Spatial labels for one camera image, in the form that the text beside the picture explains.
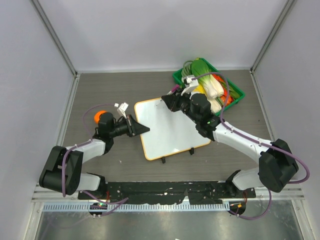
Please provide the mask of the magenta marker cap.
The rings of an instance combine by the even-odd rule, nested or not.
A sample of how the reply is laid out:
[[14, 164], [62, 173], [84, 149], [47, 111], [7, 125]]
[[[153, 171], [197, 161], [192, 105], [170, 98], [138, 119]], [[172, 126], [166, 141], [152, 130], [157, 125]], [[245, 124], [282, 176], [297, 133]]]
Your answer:
[[180, 86], [179, 86], [178, 84], [176, 84], [176, 85], [168, 92], [168, 95], [174, 94], [179, 88], [180, 88]]

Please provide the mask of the orange framed whiteboard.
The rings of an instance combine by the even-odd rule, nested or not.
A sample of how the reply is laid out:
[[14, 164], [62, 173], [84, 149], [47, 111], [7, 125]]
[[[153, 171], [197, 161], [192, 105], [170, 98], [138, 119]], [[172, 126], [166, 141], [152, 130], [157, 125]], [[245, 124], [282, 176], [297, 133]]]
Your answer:
[[182, 112], [171, 112], [160, 98], [137, 102], [134, 112], [138, 123], [150, 131], [140, 135], [144, 156], [148, 161], [168, 157], [191, 148], [210, 144], [211, 140], [201, 136], [196, 124]]

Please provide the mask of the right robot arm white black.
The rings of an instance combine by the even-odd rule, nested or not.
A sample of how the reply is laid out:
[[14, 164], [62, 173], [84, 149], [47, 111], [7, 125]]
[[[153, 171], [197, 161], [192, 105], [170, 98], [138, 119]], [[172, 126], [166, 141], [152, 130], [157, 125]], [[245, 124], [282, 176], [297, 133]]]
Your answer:
[[198, 133], [247, 155], [257, 168], [237, 170], [226, 181], [226, 193], [233, 198], [244, 190], [266, 187], [279, 193], [298, 172], [288, 144], [281, 139], [272, 142], [241, 131], [211, 111], [211, 105], [202, 93], [163, 95], [161, 100], [171, 112], [181, 111], [195, 123]]

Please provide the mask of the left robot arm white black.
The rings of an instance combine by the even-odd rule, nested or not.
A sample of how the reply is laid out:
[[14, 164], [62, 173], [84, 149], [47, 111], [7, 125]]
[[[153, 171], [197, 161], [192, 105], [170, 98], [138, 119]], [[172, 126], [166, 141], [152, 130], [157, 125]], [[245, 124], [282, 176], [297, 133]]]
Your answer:
[[135, 137], [149, 131], [149, 127], [137, 122], [130, 114], [116, 120], [112, 113], [103, 112], [92, 139], [69, 147], [56, 145], [51, 149], [39, 185], [63, 196], [87, 192], [100, 200], [108, 192], [106, 179], [98, 174], [82, 173], [83, 163], [107, 154], [116, 137]]

